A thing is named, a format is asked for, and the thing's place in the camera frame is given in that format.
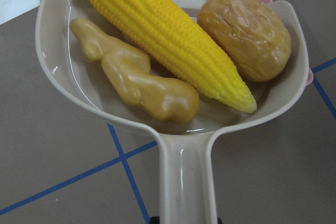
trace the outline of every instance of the round potato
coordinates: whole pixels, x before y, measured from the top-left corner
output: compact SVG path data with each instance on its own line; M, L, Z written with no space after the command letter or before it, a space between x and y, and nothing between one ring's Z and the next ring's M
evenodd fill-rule
M208 0L197 22L227 52L246 80L275 78L290 57L287 29L261 0Z

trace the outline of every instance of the yellow corn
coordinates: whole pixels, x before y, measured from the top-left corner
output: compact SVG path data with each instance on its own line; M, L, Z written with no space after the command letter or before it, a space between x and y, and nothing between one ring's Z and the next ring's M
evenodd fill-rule
M172 0L89 0L108 21L200 93L252 113L256 101L229 56Z

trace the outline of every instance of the handle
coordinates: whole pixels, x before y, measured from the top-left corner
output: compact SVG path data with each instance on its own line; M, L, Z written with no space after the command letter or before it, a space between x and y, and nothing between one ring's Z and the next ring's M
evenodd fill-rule
M160 224L218 223L212 136L160 134Z

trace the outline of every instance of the toy food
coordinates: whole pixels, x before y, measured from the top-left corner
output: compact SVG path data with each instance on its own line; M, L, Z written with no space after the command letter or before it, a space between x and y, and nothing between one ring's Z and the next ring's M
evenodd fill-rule
M252 113L257 104L220 46L172 0L89 0L178 78L204 95Z
M261 0L208 0L197 22L228 53L246 80L275 78L290 57L287 29Z
M146 52L108 36L84 18L72 20L70 28L81 43L85 59L101 61L104 73L126 104L143 108L159 121L187 123L195 116L200 106L198 92L179 79L151 75Z

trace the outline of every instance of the black object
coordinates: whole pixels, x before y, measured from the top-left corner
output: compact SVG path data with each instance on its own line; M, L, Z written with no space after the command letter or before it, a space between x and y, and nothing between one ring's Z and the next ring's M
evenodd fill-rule
M160 217L158 216L154 216L154 217L151 217L150 221L149 221L149 224L160 224ZM222 220L218 218L218 224L223 224L222 223Z

